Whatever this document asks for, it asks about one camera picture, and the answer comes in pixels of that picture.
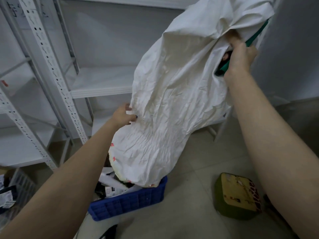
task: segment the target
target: plastic sack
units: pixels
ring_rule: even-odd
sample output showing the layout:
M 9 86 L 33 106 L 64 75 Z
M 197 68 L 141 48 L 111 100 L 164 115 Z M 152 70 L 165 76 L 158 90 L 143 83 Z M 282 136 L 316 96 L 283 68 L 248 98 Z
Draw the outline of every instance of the plastic sack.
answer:
M 223 35 L 249 39 L 273 14 L 272 0 L 199 0 L 176 17 L 138 64 L 132 125 L 116 132 L 110 163 L 122 181 L 157 186 L 175 166 L 192 132 L 220 119 L 229 105 L 214 75 L 229 48 Z

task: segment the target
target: blue basket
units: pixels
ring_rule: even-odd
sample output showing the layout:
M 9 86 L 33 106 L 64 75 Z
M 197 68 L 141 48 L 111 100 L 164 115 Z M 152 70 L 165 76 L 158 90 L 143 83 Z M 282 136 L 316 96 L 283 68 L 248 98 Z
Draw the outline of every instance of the blue basket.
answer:
M 144 188 L 132 193 L 94 201 L 90 204 L 89 213 L 95 221 L 101 221 L 116 215 L 154 205 L 164 199 L 167 176 L 162 178 L 156 188 Z

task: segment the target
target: handwritten sign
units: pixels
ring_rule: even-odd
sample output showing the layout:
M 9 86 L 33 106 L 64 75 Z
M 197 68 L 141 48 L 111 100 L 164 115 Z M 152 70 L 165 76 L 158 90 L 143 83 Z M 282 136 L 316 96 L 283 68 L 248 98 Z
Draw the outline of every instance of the handwritten sign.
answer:
M 41 0 L 41 15 L 46 29 L 53 30 L 55 28 L 52 13 L 50 12 L 48 0 Z M 21 29 L 31 29 L 28 21 L 26 19 L 26 15 L 21 8 L 21 4 L 19 0 L 7 0 L 7 5 L 12 12 L 12 16 L 15 17 L 17 23 Z

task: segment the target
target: white bag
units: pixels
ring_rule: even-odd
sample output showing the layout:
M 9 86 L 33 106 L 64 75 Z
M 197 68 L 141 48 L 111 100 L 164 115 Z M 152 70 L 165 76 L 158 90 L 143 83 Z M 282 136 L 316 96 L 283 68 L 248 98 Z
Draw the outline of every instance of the white bag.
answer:
M 121 128 L 110 147 L 118 178 L 157 186 L 175 166 L 195 130 L 229 109 L 227 86 L 214 75 L 237 29 L 249 39 L 273 14 L 272 0 L 199 0 L 176 17 L 138 64 L 131 107 L 136 123 Z

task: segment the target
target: person's left hand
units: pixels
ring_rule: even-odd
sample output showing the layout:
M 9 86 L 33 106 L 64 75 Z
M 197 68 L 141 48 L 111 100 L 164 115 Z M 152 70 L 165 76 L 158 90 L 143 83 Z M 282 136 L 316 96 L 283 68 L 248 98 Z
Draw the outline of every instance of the person's left hand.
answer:
M 114 113 L 111 120 L 118 129 L 125 125 L 130 125 L 130 122 L 135 122 L 138 116 L 126 114 L 126 111 L 131 111 L 129 103 L 122 104 Z

